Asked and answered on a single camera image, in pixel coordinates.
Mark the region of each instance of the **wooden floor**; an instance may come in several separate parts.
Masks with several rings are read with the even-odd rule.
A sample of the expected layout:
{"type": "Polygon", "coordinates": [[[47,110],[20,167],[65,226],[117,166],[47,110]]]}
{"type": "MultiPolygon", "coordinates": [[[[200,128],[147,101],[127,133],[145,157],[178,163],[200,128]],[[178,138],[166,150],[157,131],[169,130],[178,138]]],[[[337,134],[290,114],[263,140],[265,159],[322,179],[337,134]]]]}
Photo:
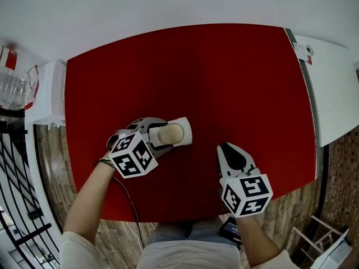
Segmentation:
{"type": "MultiPolygon", "coordinates": [[[[66,129],[38,126],[38,145],[40,162],[52,205],[61,225],[76,196],[76,187],[72,178],[68,156],[66,129]]],[[[272,200],[257,219],[266,234],[281,249],[291,254],[300,238],[292,227],[304,231],[310,221],[310,215],[316,211],[321,180],[300,188],[281,198],[272,200]]],[[[155,224],[141,223],[140,229],[146,243],[155,224]]],[[[141,255],[136,224],[102,220],[96,238],[96,248],[102,258],[103,268],[135,268],[141,255]]],[[[242,264],[249,268],[245,252],[241,250],[242,264]]]]}

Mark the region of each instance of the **cable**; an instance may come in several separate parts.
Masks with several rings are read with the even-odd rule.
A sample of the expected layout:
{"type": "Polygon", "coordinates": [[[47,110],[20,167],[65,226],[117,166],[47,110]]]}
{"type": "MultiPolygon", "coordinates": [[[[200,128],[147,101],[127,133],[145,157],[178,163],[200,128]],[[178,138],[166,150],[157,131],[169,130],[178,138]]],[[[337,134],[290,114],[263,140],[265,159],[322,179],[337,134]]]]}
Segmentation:
{"type": "Polygon", "coordinates": [[[131,204],[132,210],[133,210],[133,212],[134,212],[134,214],[135,214],[136,224],[137,224],[137,228],[138,228],[138,230],[139,230],[139,236],[138,236],[138,235],[134,232],[134,230],[129,226],[128,222],[127,222],[127,226],[128,226],[128,227],[132,230],[132,232],[135,233],[135,235],[138,237],[138,239],[139,239],[139,244],[140,244],[140,240],[141,240],[142,246],[141,246],[141,244],[140,244],[140,248],[141,248],[141,250],[143,251],[143,248],[145,248],[145,243],[144,243],[144,241],[143,241],[143,239],[142,239],[142,235],[141,235],[140,224],[139,224],[139,217],[138,217],[138,215],[137,215],[135,206],[134,206],[134,204],[132,203],[130,194],[128,193],[126,187],[125,187],[116,177],[112,176],[112,178],[113,178],[113,180],[114,180],[115,182],[117,182],[117,183],[122,187],[122,189],[126,192],[126,194],[127,194],[127,196],[128,196],[128,199],[130,200],[130,204],[131,204]]]}

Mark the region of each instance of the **black wire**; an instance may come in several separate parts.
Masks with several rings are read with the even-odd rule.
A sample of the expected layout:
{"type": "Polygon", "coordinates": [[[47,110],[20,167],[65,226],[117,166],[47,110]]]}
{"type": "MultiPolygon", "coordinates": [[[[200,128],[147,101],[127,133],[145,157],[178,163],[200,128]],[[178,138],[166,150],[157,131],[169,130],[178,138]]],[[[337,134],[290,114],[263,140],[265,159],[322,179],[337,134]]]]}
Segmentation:
{"type": "Polygon", "coordinates": [[[127,194],[127,196],[128,196],[128,199],[130,200],[130,204],[131,204],[132,210],[133,210],[134,215],[135,215],[137,228],[138,228],[138,230],[139,230],[139,237],[140,237],[141,242],[142,242],[142,247],[145,248],[145,243],[144,243],[144,241],[143,241],[143,239],[142,239],[141,230],[140,230],[139,217],[138,217],[138,215],[137,215],[135,206],[134,206],[134,204],[132,203],[131,197],[130,197],[130,195],[129,195],[127,189],[126,189],[126,187],[125,187],[116,177],[112,177],[112,178],[113,178],[113,180],[114,180],[117,184],[119,184],[119,185],[122,187],[122,189],[124,190],[124,192],[126,192],[126,194],[127,194]]]}

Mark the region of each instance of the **red table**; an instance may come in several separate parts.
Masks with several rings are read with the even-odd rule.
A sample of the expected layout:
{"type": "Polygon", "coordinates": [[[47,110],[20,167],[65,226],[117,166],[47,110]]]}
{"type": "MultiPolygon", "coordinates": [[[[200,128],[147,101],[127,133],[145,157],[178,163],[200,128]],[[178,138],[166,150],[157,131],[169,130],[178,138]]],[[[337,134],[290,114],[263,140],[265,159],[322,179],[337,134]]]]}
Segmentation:
{"type": "MultiPolygon", "coordinates": [[[[283,28],[196,25],[123,39],[68,61],[65,98],[77,189],[116,129],[141,117],[189,119],[192,145],[160,157],[148,175],[123,180],[143,222],[222,214],[216,146],[224,141],[252,155],[273,198],[315,179],[309,97],[283,28]]],[[[102,218],[134,221],[115,182],[102,218]]]]}

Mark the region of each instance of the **person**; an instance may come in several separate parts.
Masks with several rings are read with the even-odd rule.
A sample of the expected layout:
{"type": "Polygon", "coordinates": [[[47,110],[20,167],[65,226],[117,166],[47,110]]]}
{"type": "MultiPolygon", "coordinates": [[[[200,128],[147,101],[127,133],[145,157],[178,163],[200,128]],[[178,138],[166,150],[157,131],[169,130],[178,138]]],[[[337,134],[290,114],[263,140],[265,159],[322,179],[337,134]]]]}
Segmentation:
{"type": "MultiPolygon", "coordinates": [[[[73,202],[61,238],[61,269],[101,268],[94,244],[103,200],[114,171],[110,165],[99,162],[73,202]]],[[[137,269],[242,268],[236,244],[218,234],[221,225],[218,217],[159,224],[143,250],[137,269]]],[[[281,252],[263,233],[254,217],[237,219],[237,225],[250,267],[298,268],[288,252],[281,252]]]]}

